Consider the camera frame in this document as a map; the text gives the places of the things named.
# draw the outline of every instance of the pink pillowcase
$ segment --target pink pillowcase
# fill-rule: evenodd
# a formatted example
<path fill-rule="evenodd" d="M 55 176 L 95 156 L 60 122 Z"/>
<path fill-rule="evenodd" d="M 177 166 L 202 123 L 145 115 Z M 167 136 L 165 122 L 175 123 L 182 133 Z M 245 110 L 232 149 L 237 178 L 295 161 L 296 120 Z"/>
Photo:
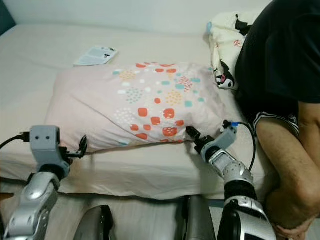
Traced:
<path fill-rule="evenodd" d="M 61 141 L 88 151 L 151 143 L 182 143 L 186 127 L 214 135 L 225 119 L 209 67 L 192 63 L 75 67 L 58 75 L 47 125 Z"/>

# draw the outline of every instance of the white plush pillow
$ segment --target white plush pillow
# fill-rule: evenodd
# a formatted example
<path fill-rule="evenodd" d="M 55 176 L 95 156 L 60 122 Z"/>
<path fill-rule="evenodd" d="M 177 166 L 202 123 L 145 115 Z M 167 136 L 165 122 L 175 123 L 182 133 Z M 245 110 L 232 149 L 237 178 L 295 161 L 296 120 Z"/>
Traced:
<path fill-rule="evenodd" d="M 226 12 L 208 23 L 211 64 L 219 88 L 238 88 L 236 63 L 246 35 L 260 13 L 261 10 Z"/>
<path fill-rule="evenodd" d="M 88 151 L 181 143 L 187 126 L 215 134 L 225 118 L 210 68 L 191 63 L 75 67 L 58 75 L 46 124 Z"/>

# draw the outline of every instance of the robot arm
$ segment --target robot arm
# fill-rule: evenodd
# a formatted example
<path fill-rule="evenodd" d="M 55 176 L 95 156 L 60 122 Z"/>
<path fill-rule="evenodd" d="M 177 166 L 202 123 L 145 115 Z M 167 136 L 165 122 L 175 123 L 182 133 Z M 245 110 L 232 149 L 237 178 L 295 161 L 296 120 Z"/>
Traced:
<path fill-rule="evenodd" d="M 60 131 L 56 126 L 34 126 L 30 145 L 37 161 L 37 173 L 23 189 L 20 203 L 5 230 L 5 240 L 45 239 L 49 214 L 57 202 L 60 181 L 70 172 L 71 157 L 82 158 L 87 150 L 84 136 L 76 152 L 60 147 Z"/>
<path fill-rule="evenodd" d="M 225 121 L 217 138 L 200 138 L 194 127 L 186 128 L 202 160 L 224 179 L 224 209 L 218 240 L 276 240 L 262 205 L 258 202 L 251 172 L 230 155 L 226 148 L 234 143 L 237 129 Z"/>

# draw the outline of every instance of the black cable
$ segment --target black cable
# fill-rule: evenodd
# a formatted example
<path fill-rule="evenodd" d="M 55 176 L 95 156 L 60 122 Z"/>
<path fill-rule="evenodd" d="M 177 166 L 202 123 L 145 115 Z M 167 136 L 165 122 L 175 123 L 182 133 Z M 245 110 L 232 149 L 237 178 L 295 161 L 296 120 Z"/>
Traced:
<path fill-rule="evenodd" d="M 0 145 L 0 150 L 1 150 L 5 145 L 13 142 L 14 140 L 18 140 L 18 139 L 21 139 L 21 135 L 17 135 L 17 136 L 14 136 L 14 137 L 8 139 L 7 141 L 5 141 L 4 143 L 2 143 L 2 144 Z"/>
<path fill-rule="evenodd" d="M 17 135 L 14 136 L 10 139 L 8 139 L 7 141 L 5 141 L 4 143 L 2 143 L 0 145 L 0 150 L 7 144 L 13 142 L 14 140 L 23 140 L 25 143 L 30 141 L 30 133 L 28 131 L 25 131 L 23 134 L 21 135 Z"/>
<path fill-rule="evenodd" d="M 251 164 L 250 164 L 250 167 L 249 167 L 249 171 L 251 172 L 251 170 L 252 170 L 252 168 L 254 166 L 254 163 L 255 163 L 256 151 L 257 151 L 255 133 L 254 133 L 254 131 L 252 130 L 251 126 L 248 123 L 241 122 L 241 121 L 239 121 L 237 123 L 246 126 L 249 129 L 250 133 L 251 133 L 251 137 L 252 137 L 252 141 L 253 141 L 253 156 L 252 156 Z"/>

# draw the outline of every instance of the white bed sheet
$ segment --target white bed sheet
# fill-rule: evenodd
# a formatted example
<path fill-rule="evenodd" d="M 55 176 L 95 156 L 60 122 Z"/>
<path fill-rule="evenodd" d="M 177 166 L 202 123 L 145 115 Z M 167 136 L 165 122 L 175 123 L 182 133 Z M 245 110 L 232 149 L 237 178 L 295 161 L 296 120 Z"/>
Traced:
<path fill-rule="evenodd" d="M 0 37 L 0 142 L 44 123 L 57 73 L 93 46 L 118 49 L 116 64 L 195 62 L 209 65 L 201 35 L 158 34 L 65 25 L 18 25 Z M 242 120 L 231 91 L 219 92 L 230 117 Z M 247 166 L 251 137 L 239 128 L 229 151 Z M 0 176 L 26 180 L 35 171 L 28 143 L 16 141 L 0 152 Z M 259 198 L 277 183 L 277 174 L 258 145 L 253 167 Z M 223 199 L 223 181 L 205 165 L 191 143 L 160 144 L 86 156 L 71 166 L 61 192 L 173 199 L 205 194 Z"/>

